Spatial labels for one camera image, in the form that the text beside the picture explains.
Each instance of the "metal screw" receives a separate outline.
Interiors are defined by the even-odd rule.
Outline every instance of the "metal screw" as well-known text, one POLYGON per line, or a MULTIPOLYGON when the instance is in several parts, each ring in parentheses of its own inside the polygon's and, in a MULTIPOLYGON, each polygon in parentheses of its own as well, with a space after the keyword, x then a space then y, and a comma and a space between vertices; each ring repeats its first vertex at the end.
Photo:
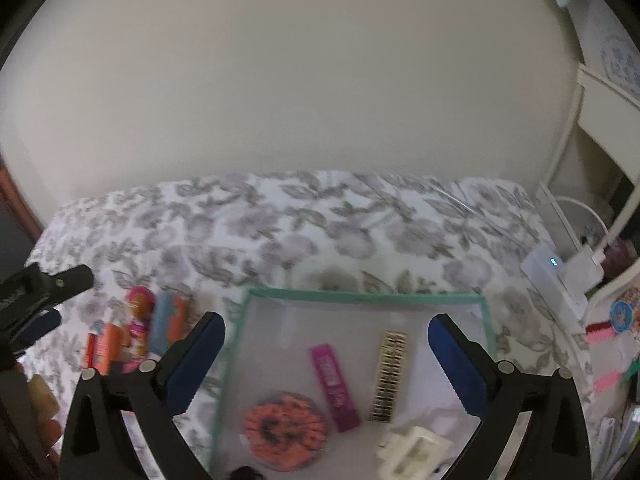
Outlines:
POLYGON ((95 375, 95 369, 87 368, 80 374, 80 377, 82 377, 83 381, 88 381, 89 379, 93 379, 94 375, 95 375))
POLYGON ((147 374, 156 369, 156 362, 153 359, 147 359, 138 368, 143 374, 147 374))
POLYGON ((516 367, 509 361, 500 361, 498 363, 498 370, 500 370, 503 374, 513 374, 515 369, 516 367))
POLYGON ((563 379, 571 379, 573 377, 571 370, 564 366, 560 368, 560 370, 558 371, 558 375, 560 375, 560 377, 562 377, 563 379))

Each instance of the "purple box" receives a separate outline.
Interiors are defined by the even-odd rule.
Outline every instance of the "purple box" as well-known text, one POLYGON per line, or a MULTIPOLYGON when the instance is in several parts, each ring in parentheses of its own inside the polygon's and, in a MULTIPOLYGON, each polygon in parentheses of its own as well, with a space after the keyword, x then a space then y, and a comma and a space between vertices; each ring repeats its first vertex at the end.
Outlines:
POLYGON ((331 345, 314 346, 310 352, 318 380, 324 391, 324 398, 329 404, 338 433, 357 428, 361 424, 360 417, 353 405, 347 385, 344 383, 331 345))

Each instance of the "white power strip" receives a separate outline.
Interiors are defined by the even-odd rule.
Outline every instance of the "white power strip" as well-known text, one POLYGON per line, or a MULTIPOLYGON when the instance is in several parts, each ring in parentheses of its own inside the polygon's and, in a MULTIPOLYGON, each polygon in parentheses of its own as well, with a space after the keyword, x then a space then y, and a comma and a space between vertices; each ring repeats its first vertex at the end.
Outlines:
POLYGON ((579 301, 575 301, 566 290, 558 276, 564 269, 564 262, 560 256, 547 244, 540 242, 527 255, 520 268, 562 326, 579 331, 582 327, 580 322, 587 309, 587 297, 583 294, 579 301))

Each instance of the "wall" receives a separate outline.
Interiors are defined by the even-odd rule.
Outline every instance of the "wall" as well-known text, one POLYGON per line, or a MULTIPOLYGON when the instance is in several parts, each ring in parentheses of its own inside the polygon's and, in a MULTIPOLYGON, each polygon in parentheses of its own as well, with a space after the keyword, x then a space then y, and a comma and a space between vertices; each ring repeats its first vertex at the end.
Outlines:
POLYGON ((532 187, 577 48, 552 0, 48 0, 0 76, 0 148, 68 200, 285 168, 532 187))

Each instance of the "green tray edge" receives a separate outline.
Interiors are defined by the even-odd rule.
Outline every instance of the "green tray edge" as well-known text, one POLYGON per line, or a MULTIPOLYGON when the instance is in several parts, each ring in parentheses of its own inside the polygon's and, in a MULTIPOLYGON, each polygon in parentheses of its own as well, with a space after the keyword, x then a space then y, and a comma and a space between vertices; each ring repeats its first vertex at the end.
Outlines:
POLYGON ((256 298, 276 298, 278 300, 293 301, 317 301, 319 303, 396 303, 405 305, 420 306, 424 304, 468 304, 479 303, 482 312, 482 323, 484 324, 484 335, 486 337, 487 352, 495 360, 497 351, 495 346, 494 326, 491 322, 491 314, 489 312, 489 304, 484 296, 480 294, 361 294, 358 292, 336 292, 333 290, 293 290, 290 288, 272 288, 272 287, 252 287, 247 292, 242 301, 241 313, 238 323, 235 326, 234 338, 231 345, 223 349, 225 357, 225 371, 220 386, 220 397, 216 404, 216 413, 213 418, 211 427, 211 444, 209 455, 208 471, 213 471, 216 451, 220 443, 220 435, 227 404, 227 386, 231 380, 231 373, 234 369, 236 357, 239 353, 239 346, 242 332, 244 332, 244 324, 246 322, 246 313, 249 302, 253 297, 256 298))

